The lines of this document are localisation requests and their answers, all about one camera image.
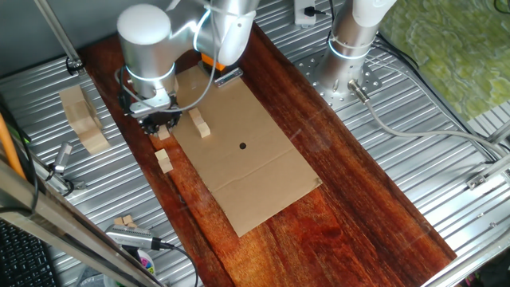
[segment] dark wood surface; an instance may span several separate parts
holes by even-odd
[[[123,64],[117,37],[80,53],[206,286],[419,286],[455,258],[258,27],[240,61],[242,80],[324,184],[241,238],[175,138],[145,136],[123,115],[113,78]],[[185,54],[178,71],[198,59]],[[154,156],[161,148],[174,166],[169,175]]]

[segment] metal pipe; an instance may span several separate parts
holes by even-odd
[[[58,21],[58,18],[51,9],[51,6],[48,4],[48,1],[46,0],[34,0],[34,1],[35,4],[37,5],[37,8],[39,8],[39,10],[41,11],[42,16],[44,16],[46,22],[48,22],[49,27],[57,37],[57,40],[61,43],[61,46],[64,49],[67,56],[69,57],[69,60],[74,64],[75,67],[81,65],[80,56],[78,56],[77,51],[74,49],[73,44],[67,37],[64,28],[62,28],[61,23]]]

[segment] cardboard sheet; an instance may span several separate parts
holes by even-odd
[[[197,99],[209,80],[197,66],[177,78],[181,107]],[[200,137],[187,112],[173,133],[238,236],[321,184],[242,80],[212,85],[197,107],[210,136]]]

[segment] metal rail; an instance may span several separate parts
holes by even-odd
[[[28,206],[33,201],[33,186],[0,161],[0,204]],[[121,250],[97,226],[51,187],[40,193],[36,214],[0,214],[8,222],[39,237],[89,264],[97,271],[126,286],[162,286],[134,258]]]

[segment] power outlet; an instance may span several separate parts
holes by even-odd
[[[294,22],[296,25],[301,25],[303,28],[313,26],[316,24],[316,16],[306,16],[304,14],[304,8],[315,7],[315,0],[294,0]]]

